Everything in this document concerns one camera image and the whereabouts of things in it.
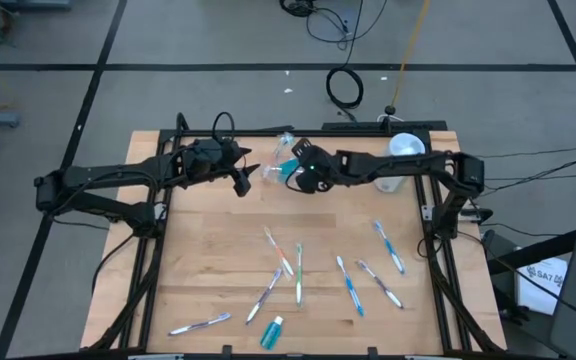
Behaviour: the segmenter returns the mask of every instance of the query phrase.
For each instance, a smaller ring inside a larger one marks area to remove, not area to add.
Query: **concrete floor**
[[[357,1],[320,0],[354,23]],[[353,52],[353,63],[397,63],[421,8],[389,0],[380,22]],[[576,40],[576,1],[559,5]],[[24,12],[0,64],[95,64],[118,0],[79,0],[72,11]],[[360,28],[381,6],[365,0]],[[320,36],[336,36],[314,19]],[[276,1],[129,0],[109,64],[340,63],[346,53],[310,38],[304,20]],[[546,0],[434,1],[412,63],[574,64]],[[354,111],[372,121],[386,105],[397,73],[363,71],[364,102]],[[0,331],[28,258],[40,214],[32,179],[59,167],[92,72],[1,71],[16,94],[22,124],[0,128]],[[316,129],[343,121],[324,91],[326,71],[108,71],[101,77],[76,165],[124,160],[135,130],[171,128],[183,111],[194,129],[230,111],[241,129],[292,124]],[[351,97],[343,78],[333,87]],[[0,102],[5,101],[0,89]],[[576,72],[411,71],[398,103],[409,120],[443,119],[473,154],[576,146]],[[487,161],[487,176],[527,176],[576,159],[576,153]],[[562,174],[574,174],[573,167]],[[530,232],[576,228],[576,179],[538,181],[481,199],[495,222]],[[72,216],[84,219],[84,216]],[[88,221],[97,219],[85,218]],[[538,241],[498,229],[520,245]],[[90,281],[105,233],[54,225],[9,356],[76,351],[90,302]],[[541,353],[525,339],[511,348]]]

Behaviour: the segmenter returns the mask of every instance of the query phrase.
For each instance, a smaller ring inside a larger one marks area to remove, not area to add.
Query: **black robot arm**
[[[165,209],[147,202],[126,204],[85,191],[134,185],[147,185],[155,190],[173,186],[186,189],[230,176],[235,192],[242,197],[250,190],[248,176],[259,165],[237,168],[235,164],[250,151],[232,139],[214,137],[196,139],[192,144],[138,164],[71,166],[35,179],[36,207],[50,216],[77,210],[111,221],[123,220],[136,236],[154,236],[161,230],[157,219]]]
[[[334,185],[366,184],[381,177],[431,175],[448,190],[442,204],[432,209],[432,224],[439,236],[455,238],[459,211],[468,199],[484,190],[484,163],[464,153],[432,152],[409,156],[374,156],[368,153],[326,150],[301,139],[292,149],[303,172],[296,177],[299,188],[308,194],[325,192]],[[447,164],[453,173],[446,171]]]

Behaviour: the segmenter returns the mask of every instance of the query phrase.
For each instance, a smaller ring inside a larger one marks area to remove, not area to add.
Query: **white cable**
[[[381,115],[377,116],[377,122],[382,122],[385,118],[390,118],[393,120],[404,122],[404,119],[398,118],[395,115],[388,115],[388,114],[381,114]]]

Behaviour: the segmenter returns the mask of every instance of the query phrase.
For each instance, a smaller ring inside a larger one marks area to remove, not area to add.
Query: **blue toothbrush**
[[[352,281],[350,281],[350,276],[346,273],[346,269],[344,268],[344,261],[341,259],[341,256],[337,256],[337,264],[341,268],[341,271],[344,272],[344,278],[346,278],[346,287],[348,287],[348,292],[350,293],[350,297],[352,298],[352,302],[355,303],[355,307],[357,308],[357,312],[359,316],[364,316],[364,308],[361,307],[361,303],[359,302],[359,296],[357,296],[357,292],[355,291],[355,287],[352,286]]]
[[[384,228],[383,228],[383,226],[381,226],[381,222],[379,220],[375,220],[375,230],[377,231],[377,233],[379,235],[381,235],[381,238],[384,240],[384,244],[386,244],[386,247],[388,248],[388,252],[390,253],[390,257],[392,257],[392,261],[395,262],[395,265],[397,266],[397,269],[399,269],[399,272],[402,275],[405,274],[406,268],[404,268],[404,263],[399,258],[399,255],[397,255],[395,248],[392,247],[392,244],[390,243],[390,240],[388,240],[388,237],[386,236],[386,233],[384,232]]]

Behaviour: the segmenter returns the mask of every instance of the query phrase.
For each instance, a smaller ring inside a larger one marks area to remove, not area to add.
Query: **wooden tabletop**
[[[127,163],[154,155],[158,132],[133,133]],[[431,132],[435,150],[459,150],[454,132]],[[276,138],[243,137],[241,146],[253,149],[248,164],[268,162]],[[311,138],[331,153],[337,149],[381,154],[387,138]],[[235,353],[265,352],[259,340],[275,318],[284,318],[282,335],[273,352],[365,354],[376,346],[379,354],[441,354],[442,348],[428,264],[416,252],[422,238],[412,179],[395,194],[379,192],[373,184],[305,195],[251,176],[252,189],[238,198],[231,179],[181,188],[173,192],[160,270],[148,351],[218,353],[222,345]],[[119,190],[118,199],[143,201],[145,187]],[[431,202],[430,187],[426,194]],[[406,265],[400,275],[371,222],[380,219]],[[252,323],[245,320],[278,267],[267,243],[268,226],[289,261],[296,265],[296,244],[303,244],[303,296],[295,300],[294,278],[282,277]],[[460,231],[478,236],[476,225],[460,224]],[[111,226],[105,253],[130,233],[125,224]],[[99,275],[84,331],[82,346],[90,345],[124,305],[137,241],[115,256]],[[463,301],[480,326],[505,347],[482,247],[467,237],[453,240],[453,252]],[[357,314],[335,257],[342,256],[365,310]],[[374,280],[360,270],[363,259],[403,302],[395,307]],[[454,348],[459,348],[454,313],[446,301]],[[232,318],[208,328],[169,337],[173,329],[205,321],[223,312]],[[135,314],[132,343],[141,322]]]

